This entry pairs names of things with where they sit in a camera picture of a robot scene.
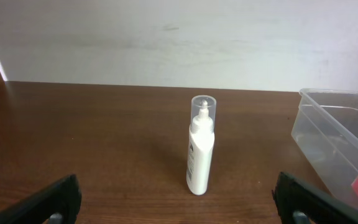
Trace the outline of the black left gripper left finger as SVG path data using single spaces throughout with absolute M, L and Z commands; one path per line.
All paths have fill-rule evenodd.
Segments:
M 77 176 L 71 174 L 0 211 L 0 224 L 43 223 L 56 213 L 62 223 L 75 223 L 81 199 Z

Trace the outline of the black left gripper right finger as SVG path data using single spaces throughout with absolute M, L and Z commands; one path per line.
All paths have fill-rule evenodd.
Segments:
M 358 210 L 287 172 L 279 173 L 272 197 L 282 223 L 358 224 Z

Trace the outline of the white lotion bottle clear cap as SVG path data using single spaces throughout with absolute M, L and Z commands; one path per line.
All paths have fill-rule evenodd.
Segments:
M 198 95 L 192 98 L 186 183 L 195 195 L 205 194 L 208 188 L 215 142 L 215 116 L 216 100 L 212 96 Z

